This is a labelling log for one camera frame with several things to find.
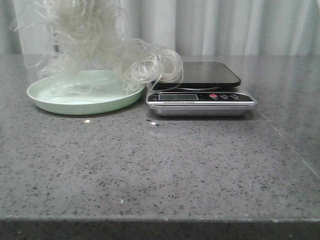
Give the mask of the white vermicelli noodle bundle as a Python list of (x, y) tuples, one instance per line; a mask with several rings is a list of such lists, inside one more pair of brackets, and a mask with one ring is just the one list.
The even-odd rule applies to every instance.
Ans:
[(110, 71), (125, 92), (157, 84), (179, 86), (183, 60), (174, 50), (129, 39), (124, 10), (117, 0), (27, 0), (10, 23), (14, 32), (44, 27), (48, 50), (39, 61), (40, 77), (54, 80), (52, 96), (82, 97), (94, 89), (81, 72)]

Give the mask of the silver black kitchen scale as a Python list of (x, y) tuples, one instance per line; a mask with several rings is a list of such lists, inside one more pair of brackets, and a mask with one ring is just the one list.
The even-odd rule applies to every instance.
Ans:
[(160, 117), (241, 117), (257, 101), (221, 62), (184, 62), (183, 79), (157, 83), (146, 103)]

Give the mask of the pale green round plate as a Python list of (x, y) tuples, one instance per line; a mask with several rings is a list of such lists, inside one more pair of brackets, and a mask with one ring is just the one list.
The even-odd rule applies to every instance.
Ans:
[(125, 90), (110, 70), (86, 70), (75, 77), (50, 76), (27, 89), (35, 105), (62, 115), (94, 115), (112, 112), (135, 103), (144, 87)]

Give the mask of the white pleated curtain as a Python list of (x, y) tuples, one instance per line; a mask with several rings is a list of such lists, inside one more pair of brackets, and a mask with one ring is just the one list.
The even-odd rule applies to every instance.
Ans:
[(118, 0), (124, 34), (184, 56), (317, 56), (317, 0)]

